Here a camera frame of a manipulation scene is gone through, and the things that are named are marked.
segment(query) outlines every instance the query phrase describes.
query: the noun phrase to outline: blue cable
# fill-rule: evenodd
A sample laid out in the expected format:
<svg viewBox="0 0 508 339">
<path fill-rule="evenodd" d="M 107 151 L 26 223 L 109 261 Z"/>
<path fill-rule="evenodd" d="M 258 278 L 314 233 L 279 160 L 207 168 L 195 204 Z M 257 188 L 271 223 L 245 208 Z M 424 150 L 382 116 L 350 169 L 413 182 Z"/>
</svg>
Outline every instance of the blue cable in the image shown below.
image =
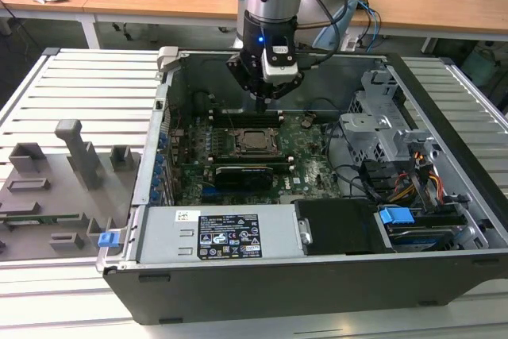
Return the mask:
<svg viewBox="0 0 508 339">
<path fill-rule="evenodd" d="M 372 37 L 372 41 L 371 43 L 368 45 L 367 47 L 367 50 L 365 52 L 370 52 L 371 48 L 372 48 L 372 45 L 374 44 L 374 41 L 375 39 L 377 38 L 378 34 L 379 34 L 379 30 L 378 30 L 378 21 L 377 19 L 375 18 L 375 12 L 369 7 L 367 6 L 364 2 L 362 1 L 358 1 L 358 3 L 366 9 L 367 12 L 369 12 L 369 14 L 374 18 L 374 36 Z"/>
</svg>

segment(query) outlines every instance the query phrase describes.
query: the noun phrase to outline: desk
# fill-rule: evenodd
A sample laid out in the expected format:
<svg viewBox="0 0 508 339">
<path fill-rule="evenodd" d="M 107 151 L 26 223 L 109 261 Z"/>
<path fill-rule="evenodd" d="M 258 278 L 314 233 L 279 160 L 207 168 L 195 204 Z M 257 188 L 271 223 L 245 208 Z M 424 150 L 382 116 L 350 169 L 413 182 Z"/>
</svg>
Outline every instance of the desk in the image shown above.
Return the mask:
<svg viewBox="0 0 508 339">
<path fill-rule="evenodd" d="M 19 17 L 81 22 L 90 48 L 100 48 L 96 22 L 234 27 L 237 0 L 69 0 L 41 5 L 3 0 Z M 370 0 L 381 13 L 381 33 L 408 37 L 508 40 L 508 0 Z M 9 16 L 0 8 L 0 17 Z M 358 11 L 348 35 L 367 25 Z"/>
<path fill-rule="evenodd" d="M 465 40 L 508 40 L 508 0 L 369 0 L 381 14 L 381 34 Z M 367 25 L 357 11 L 348 34 Z"/>
<path fill-rule="evenodd" d="M 235 27 L 237 0 L 3 0 L 17 17 L 79 21 L 89 48 L 100 48 L 98 21 Z M 9 17 L 0 6 L 0 18 Z"/>
</svg>

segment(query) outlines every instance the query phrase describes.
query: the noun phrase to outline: motherboard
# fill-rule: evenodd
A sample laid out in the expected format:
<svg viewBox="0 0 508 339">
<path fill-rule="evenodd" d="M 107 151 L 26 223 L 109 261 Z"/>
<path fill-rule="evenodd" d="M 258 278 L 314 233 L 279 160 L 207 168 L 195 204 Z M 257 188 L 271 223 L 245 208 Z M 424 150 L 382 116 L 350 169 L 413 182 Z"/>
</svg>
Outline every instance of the motherboard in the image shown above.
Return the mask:
<svg viewBox="0 0 508 339">
<path fill-rule="evenodd" d="M 182 206 L 289 204 L 340 197 L 315 114 L 215 113 L 173 130 L 170 156 Z"/>
</svg>

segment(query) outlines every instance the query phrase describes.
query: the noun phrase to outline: aluminum extrusion table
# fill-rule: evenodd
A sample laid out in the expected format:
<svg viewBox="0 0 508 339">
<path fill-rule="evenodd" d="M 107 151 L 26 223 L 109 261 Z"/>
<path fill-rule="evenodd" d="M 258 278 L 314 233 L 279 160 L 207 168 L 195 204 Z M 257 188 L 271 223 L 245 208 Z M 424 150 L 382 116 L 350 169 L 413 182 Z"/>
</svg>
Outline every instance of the aluminum extrusion table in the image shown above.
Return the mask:
<svg viewBox="0 0 508 339">
<path fill-rule="evenodd" d="M 38 141 L 46 153 L 66 152 L 52 133 L 61 118 L 81 119 L 83 139 L 92 140 L 97 151 L 130 144 L 142 153 L 156 92 L 156 56 L 78 49 L 42 56 L 0 112 L 0 180 L 9 174 L 8 155 L 18 141 Z M 456 67 L 438 59 L 405 60 L 507 193 L 508 122 Z M 407 107 L 418 123 L 412 106 Z M 139 326 L 96 272 L 94 261 L 0 263 L 0 337 L 508 337 L 505 279 L 484 283 L 443 307 Z"/>
</svg>

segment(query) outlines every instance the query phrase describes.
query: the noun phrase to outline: power supply label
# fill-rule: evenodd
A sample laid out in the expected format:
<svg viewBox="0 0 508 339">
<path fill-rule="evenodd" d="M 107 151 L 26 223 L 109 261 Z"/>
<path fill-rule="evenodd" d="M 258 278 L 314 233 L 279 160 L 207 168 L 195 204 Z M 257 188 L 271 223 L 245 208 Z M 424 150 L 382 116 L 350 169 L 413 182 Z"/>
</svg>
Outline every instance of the power supply label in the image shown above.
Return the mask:
<svg viewBox="0 0 508 339">
<path fill-rule="evenodd" d="M 262 257 L 257 214 L 200 216 L 198 257 L 201 260 Z"/>
</svg>

